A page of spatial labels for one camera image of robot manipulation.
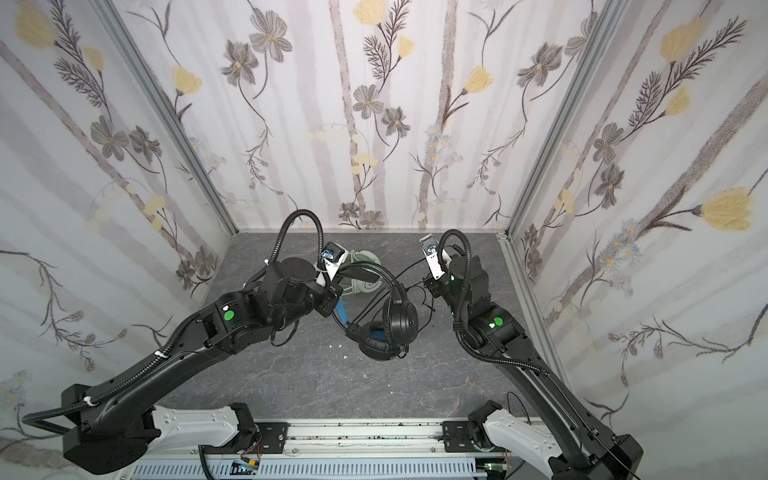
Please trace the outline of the mint green over-ear headphones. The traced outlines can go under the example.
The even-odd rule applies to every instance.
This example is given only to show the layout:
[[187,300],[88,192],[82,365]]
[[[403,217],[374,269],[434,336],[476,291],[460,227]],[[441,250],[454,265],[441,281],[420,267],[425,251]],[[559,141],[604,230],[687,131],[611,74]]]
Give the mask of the mint green over-ear headphones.
[[[369,250],[349,250],[343,265],[357,265],[359,263],[375,263],[380,265],[380,258]],[[343,296],[368,294],[376,292],[383,284],[376,274],[364,269],[353,268],[352,277],[342,277],[340,286]]]

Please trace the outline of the black and blue headphones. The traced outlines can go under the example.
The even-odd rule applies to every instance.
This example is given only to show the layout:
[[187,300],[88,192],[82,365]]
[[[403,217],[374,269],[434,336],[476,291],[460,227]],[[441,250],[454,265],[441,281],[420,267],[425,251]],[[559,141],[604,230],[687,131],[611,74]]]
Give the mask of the black and blue headphones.
[[365,324],[360,321],[368,310],[361,312],[357,321],[343,322],[336,307],[332,314],[334,320],[345,331],[346,337],[356,342],[359,350],[373,360],[389,361],[406,355],[419,331],[418,312],[409,300],[406,288],[388,269],[375,263],[343,265],[336,277],[352,277],[353,268],[376,273],[388,287],[387,296],[381,300],[379,317],[374,314]]

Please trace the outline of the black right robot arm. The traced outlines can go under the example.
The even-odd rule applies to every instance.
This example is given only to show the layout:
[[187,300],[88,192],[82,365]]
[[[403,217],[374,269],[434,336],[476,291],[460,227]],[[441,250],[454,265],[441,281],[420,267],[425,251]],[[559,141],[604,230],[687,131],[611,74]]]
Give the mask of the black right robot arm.
[[503,448],[550,479],[634,479],[643,449],[595,417],[552,371],[525,328],[491,301],[482,268],[463,271],[460,254],[446,261],[431,252],[425,286],[451,310],[459,345],[471,357],[505,372],[539,414],[542,426],[487,402],[469,420],[486,447]]

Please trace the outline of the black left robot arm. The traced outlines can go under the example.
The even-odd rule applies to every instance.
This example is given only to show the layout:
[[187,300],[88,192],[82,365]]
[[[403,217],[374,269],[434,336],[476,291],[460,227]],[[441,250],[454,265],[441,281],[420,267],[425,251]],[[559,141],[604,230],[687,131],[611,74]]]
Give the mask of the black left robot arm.
[[158,401],[199,372],[249,346],[270,340],[304,316],[327,316],[341,296],[333,279],[341,260],[319,266],[301,258],[265,265],[237,291],[191,314],[166,343],[134,366],[96,386],[73,385],[62,394],[73,428],[63,436],[63,456],[91,474],[120,470],[145,454],[201,440],[242,448],[256,433],[248,407],[174,413]]

